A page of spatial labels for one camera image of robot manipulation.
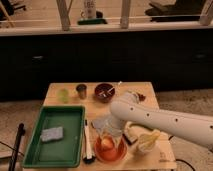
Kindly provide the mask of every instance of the sponge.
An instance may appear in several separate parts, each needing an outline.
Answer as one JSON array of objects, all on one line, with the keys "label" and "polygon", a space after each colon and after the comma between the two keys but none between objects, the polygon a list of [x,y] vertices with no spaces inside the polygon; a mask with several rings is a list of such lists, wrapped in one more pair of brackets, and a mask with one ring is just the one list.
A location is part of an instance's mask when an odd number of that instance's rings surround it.
[{"label": "sponge", "polygon": [[49,142],[63,138],[63,127],[55,127],[42,130],[41,141]]}]

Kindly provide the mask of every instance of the orange bowl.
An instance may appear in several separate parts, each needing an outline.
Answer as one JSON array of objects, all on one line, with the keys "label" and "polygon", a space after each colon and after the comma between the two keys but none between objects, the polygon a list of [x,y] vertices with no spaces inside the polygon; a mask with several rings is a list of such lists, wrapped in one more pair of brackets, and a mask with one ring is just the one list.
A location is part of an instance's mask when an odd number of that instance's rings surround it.
[{"label": "orange bowl", "polygon": [[113,147],[105,150],[101,146],[100,137],[98,137],[94,145],[94,152],[98,160],[100,160],[101,162],[112,163],[124,158],[127,152],[127,147],[122,138],[120,144],[118,145],[118,148]]},{"label": "orange bowl", "polygon": [[102,103],[108,103],[115,95],[115,89],[111,84],[101,83],[95,88],[95,97]]}]

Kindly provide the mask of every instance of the yellow cup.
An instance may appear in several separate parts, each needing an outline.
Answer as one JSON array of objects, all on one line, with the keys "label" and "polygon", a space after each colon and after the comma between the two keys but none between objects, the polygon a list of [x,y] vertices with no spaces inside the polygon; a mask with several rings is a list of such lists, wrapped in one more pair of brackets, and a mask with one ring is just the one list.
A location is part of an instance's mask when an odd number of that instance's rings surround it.
[{"label": "yellow cup", "polygon": [[58,101],[62,103],[68,103],[69,102],[69,92],[67,89],[60,89],[58,91]]}]

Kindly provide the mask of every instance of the green plastic tray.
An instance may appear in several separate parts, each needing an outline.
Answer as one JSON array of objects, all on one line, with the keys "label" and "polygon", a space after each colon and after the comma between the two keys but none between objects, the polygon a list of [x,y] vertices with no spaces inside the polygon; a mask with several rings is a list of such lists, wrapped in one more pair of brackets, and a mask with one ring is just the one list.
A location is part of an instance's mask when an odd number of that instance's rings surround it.
[{"label": "green plastic tray", "polygon": [[[24,168],[77,167],[84,126],[83,106],[43,107],[23,160]],[[43,129],[63,127],[63,139],[41,142]]]}]

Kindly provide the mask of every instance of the white container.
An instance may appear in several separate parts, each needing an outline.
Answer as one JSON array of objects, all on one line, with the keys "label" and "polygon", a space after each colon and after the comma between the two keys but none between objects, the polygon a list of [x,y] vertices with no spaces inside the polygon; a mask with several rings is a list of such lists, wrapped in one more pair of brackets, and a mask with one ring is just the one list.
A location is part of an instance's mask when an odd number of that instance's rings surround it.
[{"label": "white container", "polygon": [[96,18],[95,0],[84,0],[84,18]]}]

